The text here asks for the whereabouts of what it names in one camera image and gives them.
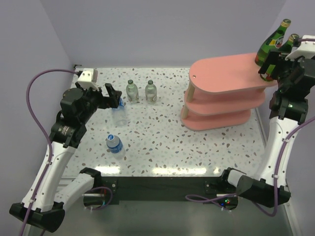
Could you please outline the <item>green glass bottle gold cap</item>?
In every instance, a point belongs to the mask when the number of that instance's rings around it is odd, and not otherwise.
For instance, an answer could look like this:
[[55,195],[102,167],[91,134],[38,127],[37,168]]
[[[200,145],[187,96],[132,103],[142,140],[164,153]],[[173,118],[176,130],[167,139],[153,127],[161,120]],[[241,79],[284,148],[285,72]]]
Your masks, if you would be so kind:
[[271,49],[281,47],[285,32],[290,24],[290,19],[283,19],[280,26],[262,43],[254,60],[258,66],[262,66]]

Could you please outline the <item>clear Chang glass bottle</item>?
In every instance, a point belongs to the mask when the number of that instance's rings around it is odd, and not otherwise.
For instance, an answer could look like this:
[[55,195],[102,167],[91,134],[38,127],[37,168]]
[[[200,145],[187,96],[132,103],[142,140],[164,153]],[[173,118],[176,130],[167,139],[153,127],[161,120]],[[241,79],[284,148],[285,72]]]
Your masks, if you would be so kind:
[[129,102],[137,103],[139,100],[139,92],[137,85],[133,82],[133,80],[128,80],[126,86],[126,93]]
[[149,80],[145,87],[145,97],[149,104],[154,104],[157,101],[157,87],[152,80]]

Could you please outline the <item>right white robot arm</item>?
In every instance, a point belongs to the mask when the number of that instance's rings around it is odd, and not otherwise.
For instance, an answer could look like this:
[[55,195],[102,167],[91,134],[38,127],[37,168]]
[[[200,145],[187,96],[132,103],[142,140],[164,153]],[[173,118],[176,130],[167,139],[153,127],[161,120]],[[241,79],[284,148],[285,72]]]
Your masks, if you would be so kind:
[[274,66],[271,78],[278,89],[270,101],[269,137],[263,162],[257,173],[247,174],[228,168],[224,170],[219,187],[224,193],[236,194],[255,204],[277,207],[288,202],[291,193],[285,191],[286,169],[298,131],[307,125],[306,96],[315,85],[315,51],[298,47],[292,52],[269,52],[259,73]]

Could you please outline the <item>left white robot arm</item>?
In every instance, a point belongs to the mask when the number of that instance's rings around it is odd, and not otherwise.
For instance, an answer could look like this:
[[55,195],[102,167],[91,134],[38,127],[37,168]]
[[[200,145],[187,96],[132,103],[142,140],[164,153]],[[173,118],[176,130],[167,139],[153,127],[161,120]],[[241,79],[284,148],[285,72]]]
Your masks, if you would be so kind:
[[61,110],[51,128],[48,147],[35,181],[20,203],[9,213],[24,223],[47,232],[55,232],[66,210],[84,193],[103,188],[101,173],[85,167],[61,192],[57,187],[63,172],[85,135],[86,123],[97,109],[117,108],[122,92],[106,83],[108,96],[101,88],[82,88],[79,84],[63,93]]

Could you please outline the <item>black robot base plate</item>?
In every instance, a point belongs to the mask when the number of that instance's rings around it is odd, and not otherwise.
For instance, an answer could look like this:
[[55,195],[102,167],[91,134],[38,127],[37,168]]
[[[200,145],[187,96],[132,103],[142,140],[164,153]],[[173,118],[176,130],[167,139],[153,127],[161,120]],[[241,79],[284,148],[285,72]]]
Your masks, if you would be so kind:
[[98,177],[94,187],[111,189],[113,205],[120,201],[182,202],[190,194],[208,199],[223,196],[217,203],[228,210],[238,205],[237,196],[226,196],[235,188],[222,183],[220,177]]

